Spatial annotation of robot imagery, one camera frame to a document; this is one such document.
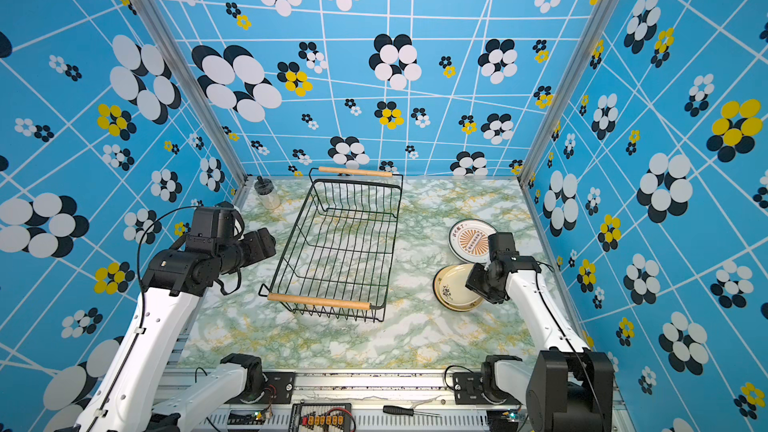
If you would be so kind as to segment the cream small plate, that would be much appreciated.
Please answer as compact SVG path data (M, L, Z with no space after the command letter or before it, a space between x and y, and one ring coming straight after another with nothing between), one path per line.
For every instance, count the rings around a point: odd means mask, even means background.
M433 292L439 303L454 312L469 312L484 299L466 287L473 263L451 265L439 270L433 279Z

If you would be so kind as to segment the white plate orange sunburst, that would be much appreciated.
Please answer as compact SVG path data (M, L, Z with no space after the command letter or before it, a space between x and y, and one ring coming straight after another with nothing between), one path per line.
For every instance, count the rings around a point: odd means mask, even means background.
M496 229L479 219L464 219L449 231L449 247L465 263L485 264L489 261L488 239Z

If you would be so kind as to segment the black wire dish rack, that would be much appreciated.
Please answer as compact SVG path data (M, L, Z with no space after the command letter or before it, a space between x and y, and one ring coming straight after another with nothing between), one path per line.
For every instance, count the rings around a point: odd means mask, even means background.
M308 177L273 278L259 296L296 314L383 321L403 176L317 167Z

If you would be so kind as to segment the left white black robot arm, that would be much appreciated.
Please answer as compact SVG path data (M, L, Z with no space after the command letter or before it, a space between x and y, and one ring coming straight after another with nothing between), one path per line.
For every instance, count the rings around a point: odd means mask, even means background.
M275 253L270 232L246 231L232 204L195 208L190 231L140 274L140 300L127 333L71 430L192 431L231 399L261 398L267 383L260 358L233 353L179 395L154 401L177 339L205 292L222 276Z

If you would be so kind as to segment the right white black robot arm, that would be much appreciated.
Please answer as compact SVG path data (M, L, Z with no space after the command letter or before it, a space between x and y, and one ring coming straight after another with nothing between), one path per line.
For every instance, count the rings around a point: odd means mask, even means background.
M511 233L490 235L488 247L489 261L473 266L466 288L491 304L514 302L538 356L531 371L510 356L487 356L482 364L487 397L518 401L534 431L610 431L612 361L569 324L546 287L541 262L521 255Z

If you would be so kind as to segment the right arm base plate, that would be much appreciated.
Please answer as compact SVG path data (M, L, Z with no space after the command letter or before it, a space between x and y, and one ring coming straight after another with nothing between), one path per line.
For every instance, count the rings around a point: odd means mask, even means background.
M529 380L529 374L517 369L490 374L456 372L450 385L457 405L525 407Z

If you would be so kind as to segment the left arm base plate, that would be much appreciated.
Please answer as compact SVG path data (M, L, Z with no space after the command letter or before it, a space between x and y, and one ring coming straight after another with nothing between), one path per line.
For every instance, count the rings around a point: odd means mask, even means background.
M264 389L256 395L248 394L231 401L237 405L263 404L264 406L285 405L292 402L297 374L285 371L267 371L264 373Z

